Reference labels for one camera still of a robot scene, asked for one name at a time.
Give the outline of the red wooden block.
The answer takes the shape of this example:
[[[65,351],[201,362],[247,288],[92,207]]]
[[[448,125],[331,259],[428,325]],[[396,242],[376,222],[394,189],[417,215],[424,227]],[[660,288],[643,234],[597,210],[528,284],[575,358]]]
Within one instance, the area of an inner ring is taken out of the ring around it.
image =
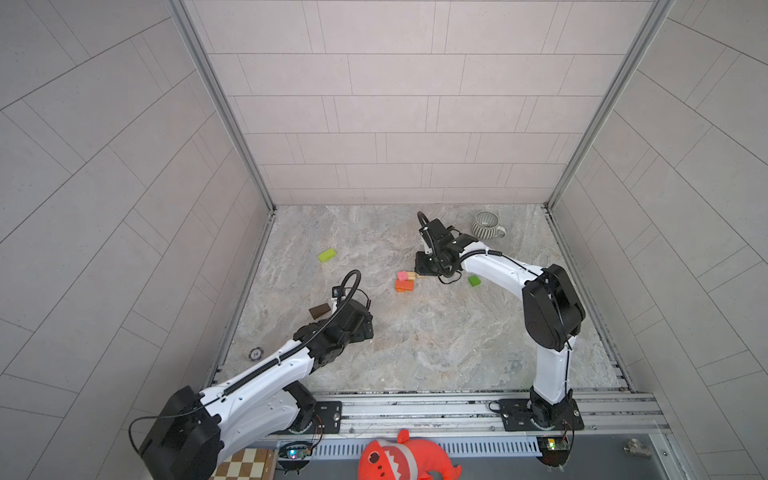
[[[415,283],[411,280],[396,280],[395,290],[399,293],[413,291]]]

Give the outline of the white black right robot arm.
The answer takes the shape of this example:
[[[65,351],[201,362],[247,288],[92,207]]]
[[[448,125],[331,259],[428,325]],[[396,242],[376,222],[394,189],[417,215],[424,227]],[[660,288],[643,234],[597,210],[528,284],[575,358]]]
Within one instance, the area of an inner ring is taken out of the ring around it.
[[[528,428],[582,430],[583,418],[569,387],[571,354],[586,316],[566,270],[529,265],[493,250],[477,238],[454,234],[438,219],[419,211],[425,249],[416,253],[415,272],[440,281],[455,274],[478,275],[515,294],[523,304],[524,326],[537,344],[536,373],[529,399],[502,399],[492,412],[507,431]]]

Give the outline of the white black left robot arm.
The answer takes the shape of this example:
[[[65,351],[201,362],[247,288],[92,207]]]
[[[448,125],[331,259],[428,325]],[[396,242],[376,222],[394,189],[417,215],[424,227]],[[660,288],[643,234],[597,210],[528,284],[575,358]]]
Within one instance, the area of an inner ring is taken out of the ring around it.
[[[373,336],[370,301],[355,286],[333,288],[326,319],[301,327],[274,354],[201,391],[171,395],[143,441],[131,443],[154,479],[208,479],[252,443],[285,430],[301,432],[317,401],[302,379],[332,363],[351,343]]]

